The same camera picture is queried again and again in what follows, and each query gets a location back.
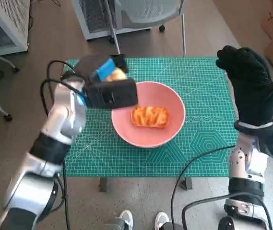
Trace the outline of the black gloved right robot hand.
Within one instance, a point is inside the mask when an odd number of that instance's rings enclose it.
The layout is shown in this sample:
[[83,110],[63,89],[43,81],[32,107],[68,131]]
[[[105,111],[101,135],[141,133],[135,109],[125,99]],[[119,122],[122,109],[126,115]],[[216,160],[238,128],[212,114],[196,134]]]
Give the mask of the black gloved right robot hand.
[[273,118],[273,80],[268,65],[248,47],[224,46],[217,51],[216,65],[230,79],[239,121],[265,125]]

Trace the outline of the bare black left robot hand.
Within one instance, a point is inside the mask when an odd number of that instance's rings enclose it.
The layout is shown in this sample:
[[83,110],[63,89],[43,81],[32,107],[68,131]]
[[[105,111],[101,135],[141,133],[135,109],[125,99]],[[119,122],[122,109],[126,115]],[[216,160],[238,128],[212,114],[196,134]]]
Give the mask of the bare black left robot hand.
[[123,54],[82,57],[75,69],[78,73],[91,77],[95,81],[125,80],[129,72]]

